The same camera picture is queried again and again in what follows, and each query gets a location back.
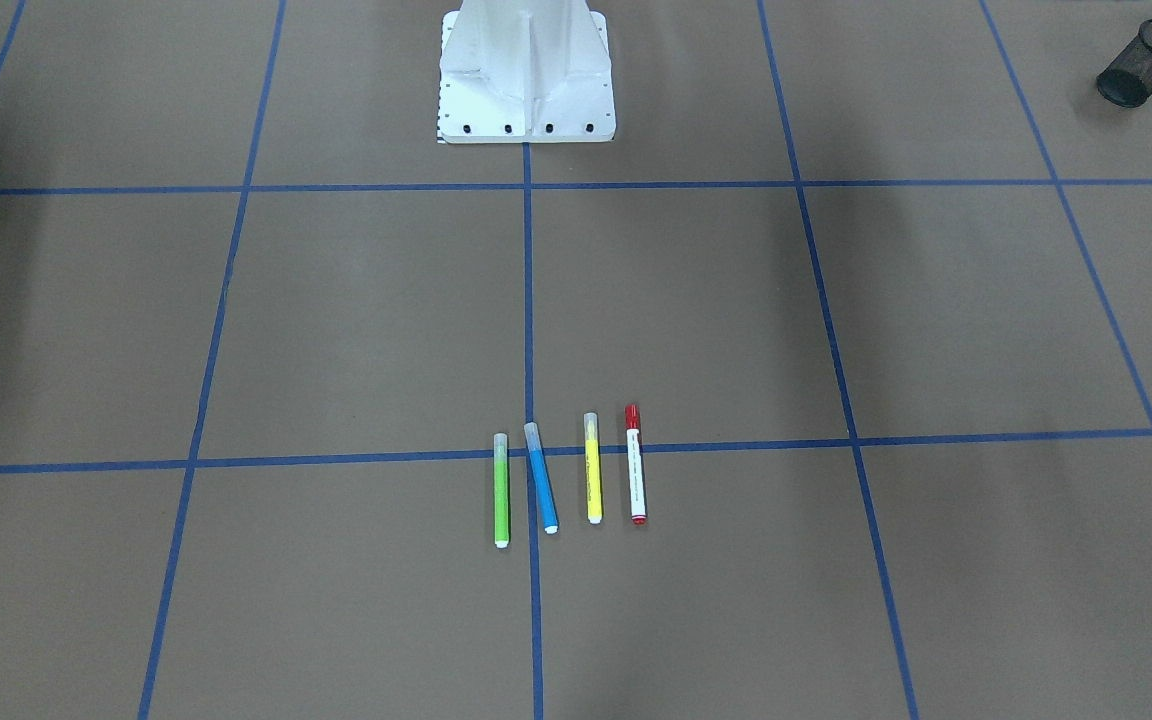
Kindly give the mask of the red and white marker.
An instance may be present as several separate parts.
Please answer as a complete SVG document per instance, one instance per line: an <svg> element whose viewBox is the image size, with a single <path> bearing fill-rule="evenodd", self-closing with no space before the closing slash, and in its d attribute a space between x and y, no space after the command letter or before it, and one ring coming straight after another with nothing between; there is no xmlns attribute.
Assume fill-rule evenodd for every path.
<svg viewBox="0 0 1152 720"><path fill-rule="evenodd" d="M641 414L636 404L626 406L626 446L628 473L628 506L635 526L647 523L646 495L643 468L643 444L641 444Z"/></svg>

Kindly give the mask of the blue highlighter pen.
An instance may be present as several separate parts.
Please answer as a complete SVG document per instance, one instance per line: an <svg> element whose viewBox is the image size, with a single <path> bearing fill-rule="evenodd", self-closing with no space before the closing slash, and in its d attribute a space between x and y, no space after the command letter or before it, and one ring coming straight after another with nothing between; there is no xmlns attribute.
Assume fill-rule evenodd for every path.
<svg viewBox="0 0 1152 720"><path fill-rule="evenodd" d="M545 456L539 425L535 420L526 420L524 424L524 442L526 469L531 471L532 484L535 484L535 505L538 509L543 532L547 536L556 536L561 523L559 523L556 500L554 500L552 483L550 483L547 456Z"/></svg>

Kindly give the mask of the green highlighter pen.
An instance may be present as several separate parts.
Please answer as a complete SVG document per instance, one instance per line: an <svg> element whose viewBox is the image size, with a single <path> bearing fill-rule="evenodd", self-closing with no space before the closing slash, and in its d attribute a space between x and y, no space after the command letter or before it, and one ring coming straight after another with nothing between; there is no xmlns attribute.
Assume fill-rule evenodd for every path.
<svg viewBox="0 0 1152 720"><path fill-rule="evenodd" d="M507 550L511 543L511 484L509 484L509 439L505 432L493 435L493 544Z"/></svg>

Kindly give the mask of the yellow highlighter pen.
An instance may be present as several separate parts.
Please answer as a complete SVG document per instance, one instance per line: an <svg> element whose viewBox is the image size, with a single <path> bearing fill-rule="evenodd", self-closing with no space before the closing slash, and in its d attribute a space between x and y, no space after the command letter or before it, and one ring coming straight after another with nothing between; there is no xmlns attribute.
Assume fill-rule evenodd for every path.
<svg viewBox="0 0 1152 720"><path fill-rule="evenodd" d="M582 416L582 448L584 448L586 482L586 516L591 525L602 524L602 450L600 450L599 418L596 414Z"/></svg>

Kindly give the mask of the black mesh pen cup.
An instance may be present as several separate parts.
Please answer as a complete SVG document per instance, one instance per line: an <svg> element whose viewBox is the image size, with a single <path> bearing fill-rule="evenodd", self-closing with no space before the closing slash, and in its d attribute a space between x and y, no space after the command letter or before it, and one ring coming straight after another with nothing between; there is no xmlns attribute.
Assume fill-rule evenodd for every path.
<svg viewBox="0 0 1152 720"><path fill-rule="evenodd" d="M1152 18L1143 20L1137 32L1111 65L1097 74L1098 94L1119 108L1140 108L1152 96Z"/></svg>

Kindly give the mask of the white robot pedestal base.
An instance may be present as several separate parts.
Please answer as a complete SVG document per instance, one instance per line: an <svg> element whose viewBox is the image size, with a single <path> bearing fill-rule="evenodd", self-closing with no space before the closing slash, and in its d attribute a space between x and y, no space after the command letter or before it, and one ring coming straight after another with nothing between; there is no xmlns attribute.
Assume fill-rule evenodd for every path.
<svg viewBox="0 0 1152 720"><path fill-rule="evenodd" d="M585 1L463 1L440 28L438 141L616 137L608 23Z"/></svg>

